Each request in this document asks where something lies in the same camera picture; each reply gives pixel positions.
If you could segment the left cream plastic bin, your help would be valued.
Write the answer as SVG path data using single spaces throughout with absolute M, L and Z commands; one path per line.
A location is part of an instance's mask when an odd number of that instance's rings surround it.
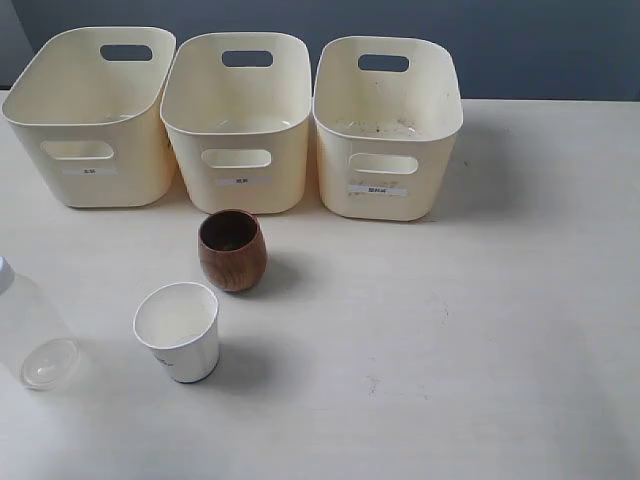
M 59 202 L 139 207 L 165 195 L 176 160 L 160 103 L 175 50 L 157 27 L 81 27 L 25 67 L 2 114 Z

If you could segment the white paper cup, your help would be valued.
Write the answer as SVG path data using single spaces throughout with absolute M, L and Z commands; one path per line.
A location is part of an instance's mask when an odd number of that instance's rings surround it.
M 196 282 L 162 286 L 138 306 L 133 333 L 176 382 L 205 379 L 220 358 L 216 295 Z

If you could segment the middle cream plastic bin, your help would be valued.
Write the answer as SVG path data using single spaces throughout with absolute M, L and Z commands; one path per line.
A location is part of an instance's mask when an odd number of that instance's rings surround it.
M 220 32 L 177 50 L 160 117 L 192 203 L 215 213 L 293 208 L 306 182 L 311 63 L 278 32 Z

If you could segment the clear plastic bottle white cap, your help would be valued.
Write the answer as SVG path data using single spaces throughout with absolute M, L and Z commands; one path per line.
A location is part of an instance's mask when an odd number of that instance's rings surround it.
M 1 259 L 1 365 L 27 389 L 46 391 L 73 375 L 80 346 L 41 288 Z

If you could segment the right cream plastic bin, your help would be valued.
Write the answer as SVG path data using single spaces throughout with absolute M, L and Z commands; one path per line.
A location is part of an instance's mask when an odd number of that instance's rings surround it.
M 412 221 L 434 206 L 463 107 L 451 54 L 422 39 L 348 36 L 322 50 L 312 107 L 323 204 Z

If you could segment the brown wooden cup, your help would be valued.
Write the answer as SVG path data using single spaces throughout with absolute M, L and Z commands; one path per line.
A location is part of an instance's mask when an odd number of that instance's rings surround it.
M 257 218 L 237 209 L 209 215 L 198 230 L 198 256 L 207 279 L 226 292 L 240 292 L 258 284 L 268 254 Z

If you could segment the cream plastic bin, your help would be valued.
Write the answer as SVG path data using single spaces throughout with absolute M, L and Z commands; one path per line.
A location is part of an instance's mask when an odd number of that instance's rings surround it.
M 463 107 L 451 54 L 422 39 L 348 36 L 322 50 L 312 107 L 323 204 L 412 221 L 434 206 Z
M 278 32 L 220 32 L 177 50 L 160 117 L 192 203 L 215 213 L 293 208 L 306 182 L 311 63 Z
M 139 207 L 165 195 L 176 160 L 160 103 L 175 50 L 157 27 L 81 27 L 25 67 L 2 114 L 59 202 Z

